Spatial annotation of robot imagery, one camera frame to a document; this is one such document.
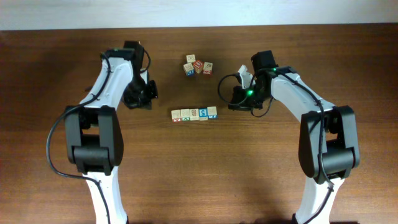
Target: black cable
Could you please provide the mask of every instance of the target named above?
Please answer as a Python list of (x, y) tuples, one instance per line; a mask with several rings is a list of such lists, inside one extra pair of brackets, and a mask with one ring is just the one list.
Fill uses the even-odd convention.
[(61, 122), (61, 120), (65, 119), (68, 115), (70, 115), (71, 113), (75, 112), (76, 110), (78, 110), (78, 109), (84, 107), (85, 105), (88, 105), (88, 104), (94, 102), (95, 100), (97, 100), (97, 98), (100, 96), (100, 94), (101, 94), (102, 91), (104, 90), (104, 88), (105, 88), (105, 86), (106, 86), (106, 83), (108, 82), (109, 76), (110, 76), (110, 74), (111, 74), (112, 71), (111, 71), (111, 64), (110, 64), (109, 59), (107, 58), (107, 56), (106, 56), (105, 54), (101, 54), (101, 57), (102, 57), (102, 59), (105, 59), (105, 60), (106, 60), (106, 63), (108, 64), (108, 73), (107, 73), (107, 75), (106, 75), (106, 78), (105, 78), (105, 81), (104, 81), (103, 85), (102, 85), (101, 88), (99, 89), (98, 93), (97, 93), (96, 95), (93, 96), (92, 99), (90, 99), (90, 100), (87, 101), (87, 102), (84, 102), (84, 103), (81, 103), (81, 104), (79, 104), (79, 105), (77, 105), (77, 106), (72, 107), (71, 109), (69, 109), (69, 110), (67, 110), (66, 112), (62, 113), (62, 114), (57, 118), (57, 120), (54, 122), (53, 126), (51, 127), (50, 132), (49, 132), (49, 135), (48, 135), (48, 137), (47, 137), (47, 143), (46, 143), (45, 151), (46, 151), (46, 155), (47, 155), (47, 162), (48, 162), (48, 164), (50, 165), (51, 169), (52, 169), (56, 174), (61, 175), (62, 177), (68, 177), (68, 178), (74, 178), (74, 179), (81, 179), (81, 180), (89, 180), (89, 181), (93, 182), (93, 183), (97, 186), (98, 191), (99, 191), (99, 194), (101, 195), (102, 201), (104, 202), (104, 206), (105, 206), (105, 210), (106, 210), (106, 216), (107, 216), (107, 218), (108, 218), (108, 224), (111, 224), (111, 218), (110, 218), (110, 216), (109, 216), (108, 204), (106, 203), (106, 199), (105, 199), (104, 193), (103, 193), (103, 191), (102, 191), (102, 189), (101, 189), (100, 183), (99, 183), (97, 180), (92, 179), (92, 178), (90, 178), (90, 177), (83, 177), (83, 176), (79, 176), (79, 175), (65, 174), (65, 173), (63, 173), (63, 172), (58, 171), (58, 170), (54, 167), (54, 165), (52, 164), (51, 157), (50, 157), (50, 143), (51, 143), (51, 138), (52, 138), (52, 135), (53, 135), (53, 133), (54, 133), (54, 131), (55, 131), (55, 128), (58, 126), (59, 122)]
[(271, 108), (272, 101), (274, 101), (274, 97), (271, 97), (271, 99), (269, 100), (269, 103), (268, 103), (267, 111), (266, 111), (265, 113), (263, 113), (262, 115), (260, 115), (260, 116), (254, 115), (254, 113), (253, 113), (253, 108), (250, 110), (250, 113), (251, 113), (253, 116), (257, 117), (257, 118), (261, 118), (262, 116), (265, 116), (265, 115), (268, 113), (269, 109)]
[[(226, 76), (224, 76), (224, 77), (220, 80), (220, 82), (218, 83), (218, 88), (217, 88), (218, 96), (219, 96), (224, 102), (226, 102), (227, 104), (229, 104), (229, 105), (231, 105), (231, 106), (239, 106), (239, 105), (241, 105), (243, 102), (245, 102), (245, 100), (247, 100), (248, 95), (246, 94), (246, 96), (244, 97), (244, 99), (243, 99), (242, 101), (240, 101), (239, 103), (230, 103), (229, 101), (227, 101), (226, 99), (224, 99), (224, 97), (221, 95), (221, 93), (220, 93), (220, 86), (221, 86), (222, 82), (224, 81), (224, 79), (226, 79), (226, 78), (228, 78), (228, 77), (232, 77), (232, 76), (237, 77), (238, 75), (239, 75), (239, 73), (226, 75)], [(253, 81), (254, 81), (254, 77), (255, 77), (255, 76), (253, 75), (253, 77), (251, 78), (250, 85), (249, 85), (249, 88), (248, 88), (249, 90), (251, 90), (251, 87), (252, 87), (252, 84), (253, 84)]]
[(150, 67), (150, 56), (149, 56), (147, 50), (144, 49), (144, 52), (145, 52), (145, 54), (147, 54), (147, 57), (148, 57), (148, 65), (145, 69), (141, 70), (140, 73), (144, 73), (144, 72), (148, 71), (148, 68)]
[(276, 73), (284, 76), (286, 79), (288, 79), (289, 81), (291, 81), (294, 85), (297, 85), (298, 87), (300, 87), (301, 89), (303, 89), (304, 91), (306, 91), (317, 103), (317, 106), (320, 109), (320, 132), (319, 132), (319, 145), (318, 145), (318, 163), (320, 166), (320, 170), (322, 175), (324, 176), (325, 180), (328, 182), (329, 187), (328, 187), (328, 192), (325, 196), (325, 198), (323, 199), (323, 202), (321, 203), (321, 205), (319, 206), (317, 212), (310, 218), (308, 219), (304, 224), (308, 224), (310, 223), (314, 218), (316, 218), (323, 210), (323, 208), (325, 208), (325, 205), (331, 195), (331, 193), (333, 192), (333, 187), (334, 187), (334, 183), (329, 179), (328, 175), (326, 174), (325, 171), (325, 166), (323, 165), (323, 157), (322, 157), (322, 145), (323, 145), (323, 129), (325, 128), (325, 112), (323, 110), (323, 106), (322, 103), (319, 99), (316, 98), (316, 96), (305, 86), (301, 85), (298, 81), (293, 80), (292, 78), (290, 78), (289, 76), (287, 76), (286, 74), (276, 71)]

